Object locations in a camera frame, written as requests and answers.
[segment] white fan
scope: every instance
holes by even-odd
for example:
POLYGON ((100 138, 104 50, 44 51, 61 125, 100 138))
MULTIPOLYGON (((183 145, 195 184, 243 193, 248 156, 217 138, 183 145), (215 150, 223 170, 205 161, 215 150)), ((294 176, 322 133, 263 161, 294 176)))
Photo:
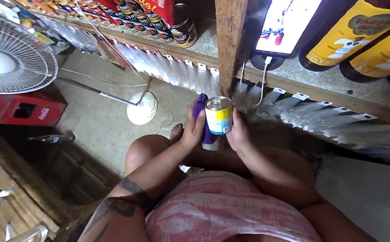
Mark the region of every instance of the white fan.
POLYGON ((24 27, 0 17, 0 94, 26 93, 39 90, 54 79, 93 91, 128 104, 128 117, 134 124, 149 122, 156 113, 158 102, 149 92, 138 99, 126 101, 117 96, 86 86, 80 82, 58 76, 58 64, 51 49, 24 27))

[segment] tattoo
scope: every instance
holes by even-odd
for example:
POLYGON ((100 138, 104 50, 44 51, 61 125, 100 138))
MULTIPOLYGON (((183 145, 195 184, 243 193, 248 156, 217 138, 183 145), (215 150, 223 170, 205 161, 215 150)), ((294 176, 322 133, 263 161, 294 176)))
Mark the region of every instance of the tattoo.
POLYGON ((119 186, 135 195, 142 203, 144 203, 146 208, 149 208, 155 203, 155 200, 149 197, 149 195, 147 195, 147 193, 140 186, 138 186, 137 183, 131 181, 127 177, 125 177, 122 182, 119 183, 119 186))
POLYGON ((109 225, 109 223, 107 222, 106 226, 101 230, 101 233, 98 234, 98 236, 95 238, 94 242, 100 242, 100 240, 102 239, 102 237, 104 236, 104 234, 107 230, 108 225, 109 225))
POLYGON ((106 217, 111 212, 118 212, 125 217, 132 217, 135 211, 135 204, 130 201, 121 200, 118 198, 106 198, 96 209, 90 225, 86 227, 84 235, 86 235, 103 217, 106 217))

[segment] metal pole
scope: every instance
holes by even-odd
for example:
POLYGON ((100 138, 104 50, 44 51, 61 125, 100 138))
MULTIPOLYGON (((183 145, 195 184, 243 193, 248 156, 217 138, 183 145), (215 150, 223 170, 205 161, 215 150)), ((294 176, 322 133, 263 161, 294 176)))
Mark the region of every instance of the metal pole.
POLYGON ((84 88, 84 89, 86 89, 86 90, 92 91, 92 92, 94 92, 94 93, 96 93, 96 94, 99 94, 99 95, 101 95, 101 96, 105 96, 105 97, 111 98, 111 99, 113 99, 113 100, 116 100, 116 101, 119 101, 119 102, 126 103, 126 104, 128 104, 128 105, 137 106, 136 103, 133 103, 133 102, 130 102, 130 101, 126 101, 125 99, 122 99, 122 98, 120 98, 120 97, 111 95, 111 94, 109 94, 109 93, 103 92, 103 91, 101 91, 101 90, 95 89, 95 88, 90 87, 90 86, 86 86, 86 85, 84 85, 83 83, 80 83, 80 82, 78 82, 78 81, 71 80, 71 79, 68 79, 68 78, 62 77, 62 76, 57 76, 57 78, 60 79, 60 80, 65 81, 65 82, 67 82, 67 83, 73 84, 73 85, 75 85, 75 86, 78 86, 78 87, 84 88))

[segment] pink shirt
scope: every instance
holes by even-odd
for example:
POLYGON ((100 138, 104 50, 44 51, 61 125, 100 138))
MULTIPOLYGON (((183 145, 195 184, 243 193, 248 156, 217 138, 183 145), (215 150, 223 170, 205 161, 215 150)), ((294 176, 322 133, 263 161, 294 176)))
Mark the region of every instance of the pink shirt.
POLYGON ((321 241, 294 207, 224 171, 184 179, 149 213, 146 232, 151 242, 221 242, 237 234, 321 241))

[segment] smartphone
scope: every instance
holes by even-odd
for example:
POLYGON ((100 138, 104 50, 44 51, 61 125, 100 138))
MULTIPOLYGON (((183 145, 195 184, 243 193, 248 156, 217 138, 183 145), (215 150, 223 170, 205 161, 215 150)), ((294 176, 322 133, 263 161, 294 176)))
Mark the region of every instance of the smartphone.
POLYGON ((288 58, 322 0, 272 0, 256 54, 288 58))

